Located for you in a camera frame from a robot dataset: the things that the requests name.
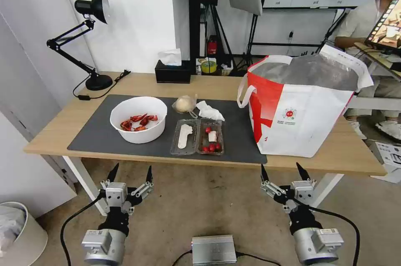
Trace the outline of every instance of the red crayfish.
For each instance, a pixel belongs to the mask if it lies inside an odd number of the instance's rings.
[[[149,123],[149,121],[157,121],[157,115],[147,115],[144,114],[142,116],[133,116],[130,117],[128,120],[121,122],[120,126],[121,129],[124,131],[142,131],[146,129],[146,125]],[[133,122],[139,122],[138,127],[132,127]]]

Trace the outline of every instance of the gray desk mat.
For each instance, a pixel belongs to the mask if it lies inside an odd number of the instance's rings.
[[[179,114],[172,109],[171,105],[176,98],[159,97],[168,107],[165,130],[160,137],[145,144],[129,143],[111,126],[110,113],[118,103],[132,97],[134,96],[108,95],[67,149],[196,160],[266,163],[266,156],[260,154],[256,146],[248,109],[238,108],[236,101],[206,100],[210,106],[217,108],[226,119],[223,123],[224,154],[221,156],[201,155],[199,153],[192,155],[170,154],[177,121],[192,119],[188,113]]]

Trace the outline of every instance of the red and white shopping bag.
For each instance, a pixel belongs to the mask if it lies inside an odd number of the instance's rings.
[[[320,63],[315,63],[313,68],[312,63],[303,62],[305,58],[294,62],[289,56],[267,56],[252,65],[243,77],[237,103],[240,108],[249,103],[255,141],[262,154],[314,156],[354,91],[373,85],[366,65],[360,60],[327,45],[316,60],[322,61],[322,57],[328,62],[322,68],[316,67]],[[282,73],[287,76],[288,72],[292,82],[299,77],[299,81],[308,81],[308,85],[275,82],[280,81]],[[240,102],[246,80],[248,89]],[[335,85],[338,89],[321,85]]]

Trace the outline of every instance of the trash can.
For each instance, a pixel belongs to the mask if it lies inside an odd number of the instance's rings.
[[[47,245],[47,232],[29,214],[22,203],[0,203],[11,208],[23,210],[26,214],[25,225],[21,233],[9,247],[4,257],[0,258],[0,266],[29,266],[33,264],[45,250]]]

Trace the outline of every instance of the person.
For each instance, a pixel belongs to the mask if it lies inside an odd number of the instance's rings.
[[[365,42],[391,1],[372,0],[350,11],[338,30],[335,45],[352,56],[360,52],[354,44]],[[372,79],[374,85],[362,89],[359,93],[361,97],[374,97],[376,95],[377,97],[401,98],[401,83],[399,81],[393,78],[379,79],[372,77]],[[398,142],[401,142],[401,124],[398,123],[400,112],[382,111],[385,121],[376,124],[377,129]],[[366,136],[360,130],[358,116],[371,114],[372,110],[369,109],[348,109],[345,114],[346,119],[361,139],[366,139]]]

